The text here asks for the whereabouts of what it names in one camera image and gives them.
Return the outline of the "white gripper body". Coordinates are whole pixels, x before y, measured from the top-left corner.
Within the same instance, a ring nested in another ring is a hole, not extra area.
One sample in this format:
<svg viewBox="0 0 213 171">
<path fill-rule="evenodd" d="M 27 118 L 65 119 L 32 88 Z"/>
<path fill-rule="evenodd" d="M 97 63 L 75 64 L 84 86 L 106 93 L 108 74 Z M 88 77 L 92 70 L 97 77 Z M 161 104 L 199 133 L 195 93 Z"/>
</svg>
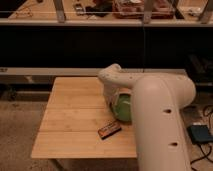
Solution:
<svg viewBox="0 0 213 171">
<path fill-rule="evenodd" d="M 105 85 L 103 95 L 107 106 L 112 109 L 118 101 L 119 88 L 117 86 Z"/>
</svg>

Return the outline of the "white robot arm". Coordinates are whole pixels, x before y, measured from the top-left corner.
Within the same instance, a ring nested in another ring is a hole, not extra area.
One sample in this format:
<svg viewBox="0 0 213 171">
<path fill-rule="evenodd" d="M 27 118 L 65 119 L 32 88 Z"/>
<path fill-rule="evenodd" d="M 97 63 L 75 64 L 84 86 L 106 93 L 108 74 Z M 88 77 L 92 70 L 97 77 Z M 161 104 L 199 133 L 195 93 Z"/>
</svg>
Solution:
<svg viewBox="0 0 213 171">
<path fill-rule="evenodd" d="M 192 171 L 180 110 L 196 95 L 193 81 L 182 74 L 124 72 L 112 64 L 98 73 L 108 105 L 118 90 L 131 90 L 131 118 L 139 171 Z"/>
</svg>

